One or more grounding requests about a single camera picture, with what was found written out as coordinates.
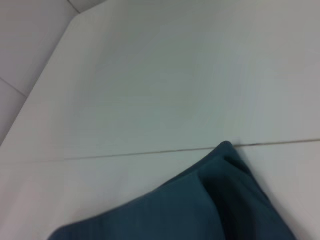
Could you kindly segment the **blue t-shirt with white print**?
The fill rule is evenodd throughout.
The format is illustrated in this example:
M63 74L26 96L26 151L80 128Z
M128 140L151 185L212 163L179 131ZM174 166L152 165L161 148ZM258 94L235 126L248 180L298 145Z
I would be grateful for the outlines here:
M154 191L48 240L297 240L233 145L224 141Z

